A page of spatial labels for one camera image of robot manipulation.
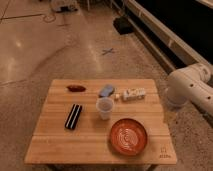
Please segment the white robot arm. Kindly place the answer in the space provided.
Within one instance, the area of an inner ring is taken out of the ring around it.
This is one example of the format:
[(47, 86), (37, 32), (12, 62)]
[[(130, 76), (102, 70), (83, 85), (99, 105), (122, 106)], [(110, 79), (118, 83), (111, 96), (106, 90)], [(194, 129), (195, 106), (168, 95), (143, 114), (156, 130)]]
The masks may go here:
[(210, 78), (210, 69), (202, 63), (171, 72), (165, 90), (168, 103), (180, 108), (191, 101), (213, 116), (213, 87), (208, 85)]

